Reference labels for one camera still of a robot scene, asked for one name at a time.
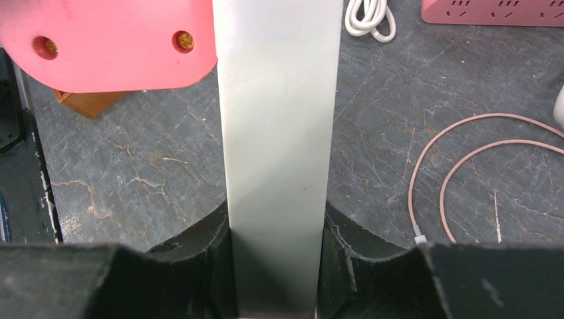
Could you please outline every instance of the power outlet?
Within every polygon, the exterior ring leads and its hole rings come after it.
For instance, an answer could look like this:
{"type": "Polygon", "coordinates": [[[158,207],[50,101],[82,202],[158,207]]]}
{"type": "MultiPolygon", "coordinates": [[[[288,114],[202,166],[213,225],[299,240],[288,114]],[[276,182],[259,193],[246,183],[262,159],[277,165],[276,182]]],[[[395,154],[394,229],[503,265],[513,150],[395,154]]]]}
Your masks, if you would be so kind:
{"type": "Polygon", "coordinates": [[[564,27],[564,0],[422,0],[428,23],[564,27]]]}

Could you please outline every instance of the gray marble floor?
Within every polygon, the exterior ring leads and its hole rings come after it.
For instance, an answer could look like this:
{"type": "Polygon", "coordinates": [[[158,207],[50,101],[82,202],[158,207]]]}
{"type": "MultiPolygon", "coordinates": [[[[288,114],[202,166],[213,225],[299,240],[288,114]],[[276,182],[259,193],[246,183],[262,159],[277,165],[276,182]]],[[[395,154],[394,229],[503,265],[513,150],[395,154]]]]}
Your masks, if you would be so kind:
{"type": "MultiPolygon", "coordinates": [[[[439,130],[492,111],[555,126],[564,84],[564,30],[428,25],[420,1],[390,1],[397,38],[380,44],[343,30],[328,198],[357,223],[414,244],[408,180],[439,130]]],[[[145,250],[195,223],[225,199],[217,76],[181,90],[132,92],[95,120],[31,92],[67,243],[114,241],[145,250]]],[[[452,164],[486,143],[532,138],[564,147],[512,120],[467,124],[442,138],[416,184],[420,227],[446,242],[440,184],[452,164]]],[[[502,146],[462,166],[448,188],[461,242],[564,243],[564,158],[502,146]]]]}

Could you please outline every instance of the coiled white cable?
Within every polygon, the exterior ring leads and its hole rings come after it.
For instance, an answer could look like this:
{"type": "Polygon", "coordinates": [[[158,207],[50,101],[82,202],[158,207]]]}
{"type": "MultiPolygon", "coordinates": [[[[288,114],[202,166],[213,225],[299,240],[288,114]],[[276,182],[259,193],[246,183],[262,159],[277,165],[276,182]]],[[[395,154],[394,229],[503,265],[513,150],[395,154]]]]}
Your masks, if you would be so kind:
{"type": "Polygon", "coordinates": [[[396,20],[388,7],[388,0],[351,0],[345,13],[345,28],[354,37],[370,33],[382,43],[390,42],[396,36],[396,20]],[[359,21],[356,15],[361,4],[364,5],[364,18],[359,21]],[[376,29],[384,18],[390,25],[389,35],[382,35],[376,29]]]}

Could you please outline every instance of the black object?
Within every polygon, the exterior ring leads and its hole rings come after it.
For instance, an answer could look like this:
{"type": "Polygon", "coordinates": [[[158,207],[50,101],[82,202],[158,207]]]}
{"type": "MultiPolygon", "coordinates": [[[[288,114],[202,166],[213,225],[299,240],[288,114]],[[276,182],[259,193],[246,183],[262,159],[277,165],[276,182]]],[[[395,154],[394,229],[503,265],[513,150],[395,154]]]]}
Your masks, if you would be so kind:
{"type": "MultiPolygon", "coordinates": [[[[318,318],[564,318],[561,247],[405,251],[327,204],[318,318]]],[[[146,254],[0,246],[0,317],[236,318],[227,204],[146,254]]]]}
{"type": "Polygon", "coordinates": [[[3,229],[9,232],[5,241],[62,241],[35,118],[22,108],[14,68],[3,49],[0,83],[0,192],[3,229]]]}

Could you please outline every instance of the wooden block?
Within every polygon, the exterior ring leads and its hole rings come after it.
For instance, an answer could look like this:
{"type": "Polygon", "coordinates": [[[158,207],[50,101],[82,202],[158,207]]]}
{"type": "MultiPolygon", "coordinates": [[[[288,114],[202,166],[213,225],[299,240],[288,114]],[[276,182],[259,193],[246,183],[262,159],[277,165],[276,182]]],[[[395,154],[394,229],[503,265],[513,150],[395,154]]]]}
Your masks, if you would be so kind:
{"type": "Polygon", "coordinates": [[[59,103],[88,119],[100,115],[125,93],[69,93],[53,89],[53,94],[59,103]]]}

